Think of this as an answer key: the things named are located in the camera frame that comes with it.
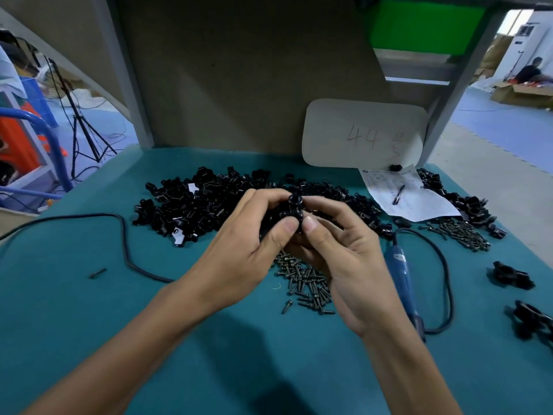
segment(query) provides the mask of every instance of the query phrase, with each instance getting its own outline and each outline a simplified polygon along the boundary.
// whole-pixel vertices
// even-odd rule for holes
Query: workbench
[[[128,147],[69,192],[43,216],[114,212],[129,225],[133,206],[151,195],[146,182],[262,168],[271,180],[286,173],[328,180],[368,195],[356,169],[309,167],[300,157],[222,150]],[[437,167],[447,190],[463,193]],[[456,315],[427,346],[466,414],[549,414],[551,348],[522,342],[504,314],[517,299],[553,313],[553,273],[512,234],[490,239],[489,252],[425,232],[443,251],[451,271]],[[178,278],[200,257],[215,233],[184,248],[147,226],[130,226],[132,259],[147,271]],[[411,265],[418,307],[427,327],[445,313],[444,278],[435,252],[414,236],[401,236]],[[529,272],[536,288],[493,285],[487,269],[502,261]],[[115,218],[52,221],[28,228],[0,246],[0,402],[15,414],[115,335],[163,284],[123,264]],[[87,276],[102,268],[97,279]],[[273,269],[240,303],[198,326],[137,393],[129,414],[388,413],[361,341],[338,315],[320,316],[293,305]]]

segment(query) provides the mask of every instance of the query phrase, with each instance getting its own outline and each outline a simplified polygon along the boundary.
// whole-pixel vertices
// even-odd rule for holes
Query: blue bin
[[[33,106],[34,110],[37,111],[40,117],[44,119],[51,128],[58,127],[59,125],[56,122],[56,119],[54,118],[44,95],[40,91],[37,81],[31,77],[20,77],[20,79],[27,93],[27,100]]]

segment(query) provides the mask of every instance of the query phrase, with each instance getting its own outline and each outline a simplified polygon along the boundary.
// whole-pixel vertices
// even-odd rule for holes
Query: person's right hand
[[[343,229],[306,212],[302,234],[295,235],[285,251],[330,279],[334,305],[346,325],[364,337],[406,317],[377,234],[343,202],[305,196],[304,206],[328,214]]]

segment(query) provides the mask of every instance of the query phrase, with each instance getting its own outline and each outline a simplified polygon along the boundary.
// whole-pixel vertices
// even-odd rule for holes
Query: person
[[[121,414],[161,362],[211,314],[246,297],[285,249],[330,279],[336,310],[359,336],[392,414],[461,414],[411,325],[384,262],[378,236],[344,203],[304,197],[306,213],[286,217],[259,241],[267,209],[283,189],[248,190],[200,259],[163,287],[123,330],[54,385],[25,415]]]
[[[527,83],[541,75],[541,70],[538,68],[543,61],[542,57],[536,57],[532,61],[532,64],[523,67],[519,73],[515,76],[514,80],[516,84]]]

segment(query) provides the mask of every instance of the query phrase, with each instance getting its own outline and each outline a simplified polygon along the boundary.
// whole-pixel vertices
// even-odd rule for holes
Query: blue electric screwdriver
[[[390,271],[391,278],[394,280],[395,289],[402,301],[405,313],[413,323],[413,326],[418,332],[420,339],[426,342],[424,336],[424,321],[416,311],[415,297],[412,291],[411,277],[409,276],[409,268],[407,266],[407,260],[405,259],[405,253],[403,249],[397,245],[395,234],[393,244],[388,247],[386,253],[384,253],[384,259],[386,260],[386,266]]]

